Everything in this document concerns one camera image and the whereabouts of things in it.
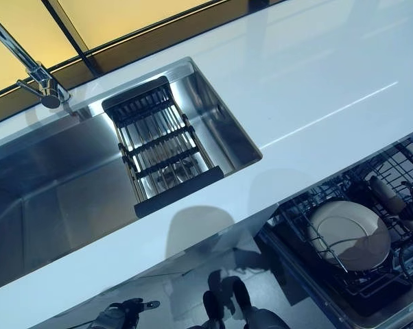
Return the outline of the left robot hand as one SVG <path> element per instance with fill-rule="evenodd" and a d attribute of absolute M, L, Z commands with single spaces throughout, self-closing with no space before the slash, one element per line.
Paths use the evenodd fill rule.
<path fill-rule="evenodd" d="M 132 298 L 107 306 L 88 326 L 88 328 L 122 329 L 136 328 L 139 314 L 160 306 L 157 300 L 145 302 L 142 298 Z"/>

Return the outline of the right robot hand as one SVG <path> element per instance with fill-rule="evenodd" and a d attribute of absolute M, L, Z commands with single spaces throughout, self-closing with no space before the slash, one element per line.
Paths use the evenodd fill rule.
<path fill-rule="evenodd" d="M 405 202 L 401 196 L 396 194 L 393 188 L 373 175 L 368 184 L 378 202 L 386 209 L 389 215 L 398 217 L 399 221 L 411 232 L 413 232 L 413 182 L 401 181 L 401 186 L 410 193 L 410 201 Z"/>

